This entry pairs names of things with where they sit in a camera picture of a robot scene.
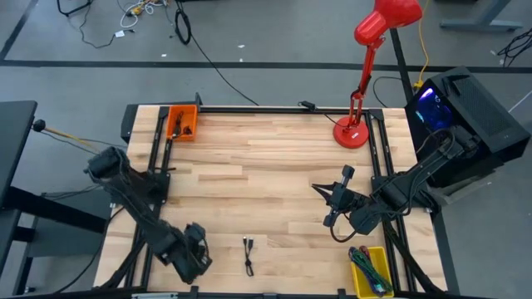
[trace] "orange tray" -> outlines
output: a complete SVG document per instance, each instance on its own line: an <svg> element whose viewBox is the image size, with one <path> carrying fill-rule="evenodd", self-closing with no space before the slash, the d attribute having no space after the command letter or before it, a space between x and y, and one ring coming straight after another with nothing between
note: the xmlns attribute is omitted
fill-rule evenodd
<svg viewBox="0 0 532 299"><path fill-rule="evenodd" d="M196 126L198 123L198 107L196 105L173 105L170 107L168 114L168 122L166 125L166 139L172 139L177 117L183 112L181 117L181 134L174 138L177 141L194 141L196 137ZM185 127L188 126L192 130L192 134L185 135Z"/></svg>

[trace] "concrete floor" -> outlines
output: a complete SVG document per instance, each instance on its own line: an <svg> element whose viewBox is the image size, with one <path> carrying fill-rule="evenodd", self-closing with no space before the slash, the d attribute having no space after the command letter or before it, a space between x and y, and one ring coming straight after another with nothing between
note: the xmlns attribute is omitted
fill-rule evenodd
<svg viewBox="0 0 532 299"><path fill-rule="evenodd" d="M63 0L64 9L85 0ZM10 36L30 0L0 0L0 45ZM372 2L353 0L217 0L188 2L193 32L213 61L238 62L340 62L362 63L365 49L352 39L352 30L371 10ZM498 51L515 34L448 32L438 27L443 17L473 17L485 2L449 4L431 2L423 21L432 66L499 66ZM532 26L532 2L514 0L500 18ZM95 1L84 26L86 38L107 42L120 30L121 11L114 1ZM198 49L185 47L175 38L164 10L143 14L135 34L115 39L100 50L81 42L77 27L83 13L66 19L55 1L40 0L21 30L7 60L21 61L205 61ZM406 63L421 66L415 25L399 31ZM391 40L377 53L376 63L396 65ZM532 51L513 66L532 66ZM261 105L294 105L310 100L317 105L346 105L360 71L223 69L226 78ZM410 74L416 81L417 75ZM435 75L426 73L425 78ZM375 71L373 77L399 76ZM532 74L476 74L500 103L510 108L532 86ZM391 107L403 107L405 96L399 81L380 81L377 92ZM120 143L122 113L130 103L191 100L198 91L205 104L247 105L209 68L95 68L0 66L0 100L36 100L37 118L50 127L71 134ZM365 106L379 106L368 94ZM516 117L529 124L523 105ZM77 190L90 184L82 173L89 155L45 135L30 134L22 155L15 186L34 193ZM522 298L532 258L530 229L532 204L527 200L532 157L506 165L467 198L443 210L447 234L461 293L464 295ZM22 244L12 248L13 256ZM30 285L39 292L53 292L69 282L90 257L40 258L34 262ZM87 289L96 267L70 290ZM10 293L16 264L6 267L0 280L0 296Z"/></svg>

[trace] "wooden table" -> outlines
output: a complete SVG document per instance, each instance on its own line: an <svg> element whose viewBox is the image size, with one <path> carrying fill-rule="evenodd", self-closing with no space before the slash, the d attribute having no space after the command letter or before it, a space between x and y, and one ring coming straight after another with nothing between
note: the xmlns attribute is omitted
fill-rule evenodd
<svg viewBox="0 0 532 299"><path fill-rule="evenodd" d="M136 114L127 154L139 171L148 165L158 109L143 105ZM383 112L395 171L407 170L416 163L416 155L404 110ZM337 120L340 115L331 117ZM384 234L379 225L368 236L336 243L322 225L329 207L311 184L338 181L342 167L350 164L356 171L349 188L363 194L372 190L368 144L344 149L334 141L332 130L333 124L323 115L201 113L196 140L174 144L169 167L176 170L161 217L179 229L191 222L206 229L214 261L194 283L200 292L336 294L345 288L354 294L347 250L360 245L384 247ZM380 140L377 125L374 130ZM160 158L163 149L160 146ZM377 150L385 174L380 141ZM414 208L405 223L413 257L438 287L446 289L430 214ZM130 251L134 229L127 213L113 220L95 286L105 282ZM334 229L339 236L352 232L343 218ZM250 257L254 277L245 272L243 236L255 240ZM406 290L397 250L396 255ZM141 253L137 285L143 259ZM172 266L164 267L154 258L148 289L188 292L190 286L181 282Z"/></svg>

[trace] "green cable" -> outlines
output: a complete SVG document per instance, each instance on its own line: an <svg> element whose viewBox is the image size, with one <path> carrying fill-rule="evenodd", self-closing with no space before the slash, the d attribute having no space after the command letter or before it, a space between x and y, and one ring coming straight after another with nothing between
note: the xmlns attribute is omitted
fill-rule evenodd
<svg viewBox="0 0 532 299"><path fill-rule="evenodd" d="M373 292L377 295L383 295L384 293L391 292L393 287L391 283L381 276L375 270L372 262L367 258L366 254L360 252L358 249L351 247L349 249L349 257L351 261L357 265L358 268L364 273L366 279L372 288Z"/></svg>

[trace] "yellow bin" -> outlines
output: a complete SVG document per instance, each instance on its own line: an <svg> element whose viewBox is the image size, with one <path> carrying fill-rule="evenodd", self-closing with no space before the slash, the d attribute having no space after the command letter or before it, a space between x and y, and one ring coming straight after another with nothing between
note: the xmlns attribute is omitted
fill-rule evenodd
<svg viewBox="0 0 532 299"><path fill-rule="evenodd" d="M382 247L368 248L369 256L372 260L372 265L377 270L382 277L388 280L390 283L392 279L390 278L390 268L388 267L388 261L386 259L386 252ZM355 265L354 262L351 262L351 271L352 278L355 283L355 292L357 293L358 298L378 298L375 293L373 293L372 288L369 286L364 273ZM393 297L393 291L386 293L383 298Z"/></svg>

